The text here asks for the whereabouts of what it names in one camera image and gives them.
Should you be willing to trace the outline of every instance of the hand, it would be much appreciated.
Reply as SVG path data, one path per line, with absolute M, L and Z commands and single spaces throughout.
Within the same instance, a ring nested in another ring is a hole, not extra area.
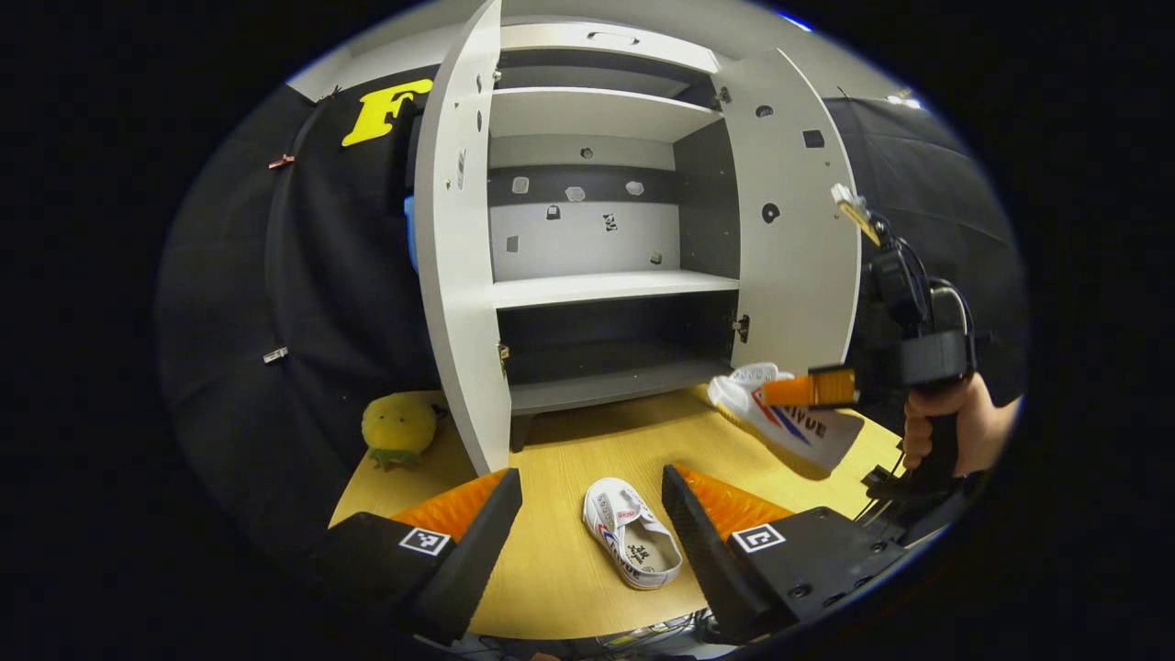
M 928 418 L 956 413 L 959 461 L 955 464 L 955 478 L 991 468 L 1012 432 L 1019 406 L 1020 398 L 996 409 L 983 378 L 978 373 L 935 396 L 911 392 L 906 400 L 906 458 L 902 466 L 913 471 L 931 453 L 932 427 Z

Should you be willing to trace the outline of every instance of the blue object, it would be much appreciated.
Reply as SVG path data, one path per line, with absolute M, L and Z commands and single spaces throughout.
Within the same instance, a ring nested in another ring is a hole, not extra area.
M 412 211 L 415 208 L 416 195 L 404 197 L 404 215 L 408 216 L 408 256 L 412 259 L 412 270 L 419 275 L 421 267 L 416 265 L 416 227 L 412 222 Z

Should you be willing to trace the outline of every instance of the white sneaker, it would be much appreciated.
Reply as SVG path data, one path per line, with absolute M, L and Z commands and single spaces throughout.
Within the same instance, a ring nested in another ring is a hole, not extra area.
M 757 363 L 730 377 L 714 377 L 706 394 L 719 413 L 767 445 L 793 471 L 822 480 L 848 453 L 865 421 L 835 411 L 763 405 L 764 384 L 794 378 L 774 364 Z
M 673 535 L 624 480 L 604 478 L 589 487 L 583 520 L 630 586 L 657 589 L 680 572 Z

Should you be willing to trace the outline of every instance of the table surface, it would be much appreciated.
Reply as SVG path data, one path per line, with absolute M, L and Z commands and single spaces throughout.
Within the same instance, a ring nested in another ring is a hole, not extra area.
M 444 402 L 439 392 L 430 397 Z M 673 463 L 793 512 L 826 506 L 853 518 L 868 503 L 861 478 L 874 466 L 893 467 L 898 441 L 865 419 L 840 466 L 828 479 L 812 481 L 714 412 L 705 386 L 536 417 L 526 447 L 510 456 L 510 466 L 522 479 L 523 507 L 469 630 L 528 640 L 579 639 L 705 608 L 689 560 L 677 579 L 658 591 L 636 591 L 620 579 L 580 521 L 584 493 L 600 478 L 630 483 L 670 530 L 660 483 L 663 467 Z M 357 512 L 391 517 L 477 477 L 451 420 L 438 429 L 423 457 L 424 466 L 417 471 L 385 471 L 364 459 L 330 526 Z

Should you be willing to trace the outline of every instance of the white cabinet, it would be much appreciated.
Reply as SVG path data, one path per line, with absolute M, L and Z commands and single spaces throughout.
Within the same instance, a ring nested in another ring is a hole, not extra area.
M 852 174 L 791 60 L 503 27 L 501 2 L 445 56 L 416 163 L 429 333 L 478 473 L 531 416 L 844 360 L 860 237 L 828 189 Z

